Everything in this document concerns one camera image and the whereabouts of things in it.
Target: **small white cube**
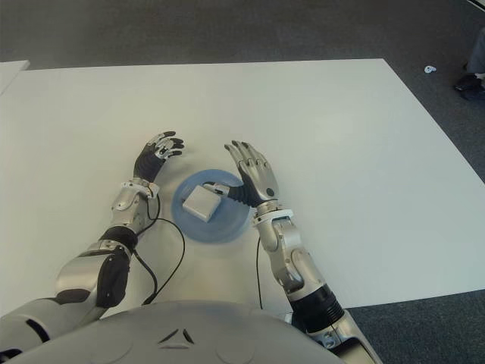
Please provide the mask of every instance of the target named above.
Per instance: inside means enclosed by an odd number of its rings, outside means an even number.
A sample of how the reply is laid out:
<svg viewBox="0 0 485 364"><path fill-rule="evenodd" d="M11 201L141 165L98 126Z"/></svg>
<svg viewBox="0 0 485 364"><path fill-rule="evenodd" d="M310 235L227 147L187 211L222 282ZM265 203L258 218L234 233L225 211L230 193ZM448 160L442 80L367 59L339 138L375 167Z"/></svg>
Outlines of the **small white cube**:
<svg viewBox="0 0 485 364"><path fill-rule="evenodd" d="M202 186L196 186L182 204L182 207L189 214L208 222L220 203L221 197L219 195L206 190Z"/></svg>

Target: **person's foot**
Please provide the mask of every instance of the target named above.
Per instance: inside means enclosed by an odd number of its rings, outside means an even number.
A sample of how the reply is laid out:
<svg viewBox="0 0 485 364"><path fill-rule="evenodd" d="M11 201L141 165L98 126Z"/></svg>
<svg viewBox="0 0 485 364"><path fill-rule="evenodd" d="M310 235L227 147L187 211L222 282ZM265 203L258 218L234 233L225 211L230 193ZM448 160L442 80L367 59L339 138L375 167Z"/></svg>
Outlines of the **person's foot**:
<svg viewBox="0 0 485 364"><path fill-rule="evenodd" d="M466 91L467 89L474 89L482 84L482 80L477 78L474 74L466 74L458 80L455 89L458 91Z"/></svg>
<svg viewBox="0 0 485 364"><path fill-rule="evenodd" d="M460 96L468 101L485 100L485 88L482 86L475 87L474 89L467 89L460 92Z"/></svg>

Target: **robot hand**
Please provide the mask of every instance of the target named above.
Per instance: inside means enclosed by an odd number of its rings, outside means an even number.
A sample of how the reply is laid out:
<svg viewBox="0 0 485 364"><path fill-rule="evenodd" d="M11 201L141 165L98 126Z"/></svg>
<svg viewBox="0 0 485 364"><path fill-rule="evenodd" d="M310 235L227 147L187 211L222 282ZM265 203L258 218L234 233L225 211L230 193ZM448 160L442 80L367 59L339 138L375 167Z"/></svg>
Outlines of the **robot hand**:
<svg viewBox="0 0 485 364"><path fill-rule="evenodd" d="M266 158L251 144L233 140L233 145L224 146L233 157L244 183L242 186L229 187L214 182L206 182L204 188L225 195L251 207L264 202L277 200L278 183Z"/></svg>
<svg viewBox="0 0 485 364"><path fill-rule="evenodd" d="M136 159L133 169L134 177L142 178L151 183L168 158L182 154L178 149L184 147L183 140L172 138L174 135L174 131L166 131L155 135L146 143Z"/></svg>

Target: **black cable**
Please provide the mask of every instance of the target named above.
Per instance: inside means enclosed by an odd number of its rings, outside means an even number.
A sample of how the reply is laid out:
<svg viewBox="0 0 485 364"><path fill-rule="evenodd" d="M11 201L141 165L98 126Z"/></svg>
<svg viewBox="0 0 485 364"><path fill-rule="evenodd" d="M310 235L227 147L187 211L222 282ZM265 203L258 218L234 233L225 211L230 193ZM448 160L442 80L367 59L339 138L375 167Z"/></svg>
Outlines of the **black cable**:
<svg viewBox="0 0 485 364"><path fill-rule="evenodd" d="M180 267L180 264L182 263L183 261L183 257L185 256L185 237L183 236L183 233L181 231L181 229L177 226L177 224L175 224L174 222L170 221L170 220L167 220L166 218L159 218L159 215L160 215L160 211L161 211L161 201L160 201L160 196L157 195L157 204L158 204L158 207L157 207L157 215L156 215L156 218L152 218L150 216L150 209L149 209L149 204L148 204L148 201L146 203L146 213L147 213L147 216L149 218L149 220L152 220L152 222L144 227L138 234L137 236L139 236L140 234L144 233L145 231L147 231L149 228L151 228L155 222L157 222L157 220L161 220L161 221L165 221L165 222L168 222L169 224L172 224L179 232L180 236L182 237L182 242L183 242L183 250L182 250L182 255L180 257L180 260L179 262L177 263L177 266L175 267L175 269L172 271L172 273L170 274L170 276L168 277L168 279L161 285L160 289L158 289L158 281L157 281L157 277L155 276L155 273L153 273L153 270L149 267L148 264L146 264L146 262L142 259L141 256L139 256L138 252L136 251L136 249L133 251L133 254L135 255L135 257L138 259L138 261L140 262L140 264L143 266L144 269L146 269L146 271L150 274L150 276L152 276L152 280L153 280L153 285L154 285L154 289L153 289L153 293L148 296L142 303L142 305L147 305L149 303L151 303L155 298L156 296L161 292L161 290L164 289L164 287L168 284L168 282L170 281L170 279L174 276L175 272L177 271L177 269Z"/></svg>
<svg viewBox="0 0 485 364"><path fill-rule="evenodd" d="M256 277L258 278L258 295L259 295L259 307L263 309L263 301L261 300L261 284L259 282L259 245L261 238L258 238L258 245L256 246Z"/></svg>
<svg viewBox="0 0 485 364"><path fill-rule="evenodd" d="M150 297L148 297L143 302L143 305L147 305L147 304L151 303L156 298L156 296L161 292L161 290L163 290L165 288L165 286L168 284L170 279L172 279L172 277L174 276L177 269L180 267L180 264L182 264L183 257L185 256L185 237L183 236L183 233L182 233L181 229L177 226L177 224L175 224L174 222L172 222L170 220L167 220L166 218L156 218L156 220L162 220L162 221L168 222L169 224L172 224L178 230L180 236L182 237L183 249L182 249L182 255L180 256L180 260L177 263L177 266L175 267L175 269L172 271L172 274L167 278L165 283L163 283L161 285L161 287L155 292L155 294L152 294Z"/></svg>
<svg viewBox="0 0 485 364"><path fill-rule="evenodd" d="M157 292L157 289L158 289L157 276L155 275L155 273L153 273L153 270L149 267L148 264L146 264L146 262L142 259L142 257L139 256L139 254L136 251L136 249L133 249L133 254L138 259L139 264L141 264L142 267L144 269L146 269L146 271L152 276L153 286L154 286L153 287L153 293L152 294L155 294Z"/></svg>

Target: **blue plate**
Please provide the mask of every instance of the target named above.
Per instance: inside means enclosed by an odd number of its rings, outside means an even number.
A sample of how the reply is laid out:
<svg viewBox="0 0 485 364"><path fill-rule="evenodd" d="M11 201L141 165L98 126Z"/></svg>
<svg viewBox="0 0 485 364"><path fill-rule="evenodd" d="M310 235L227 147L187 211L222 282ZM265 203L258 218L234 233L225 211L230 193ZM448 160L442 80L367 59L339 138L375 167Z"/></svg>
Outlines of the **blue plate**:
<svg viewBox="0 0 485 364"><path fill-rule="evenodd" d="M246 226L249 216L249 206L222 197L221 204L212 215L209 222L192 216L186 212L182 204L198 185L205 182L216 182L228 186L241 186L243 182L233 174L219 169L200 171L182 182L174 194L172 215L175 223L188 237L203 243L222 243L235 239Z"/></svg>

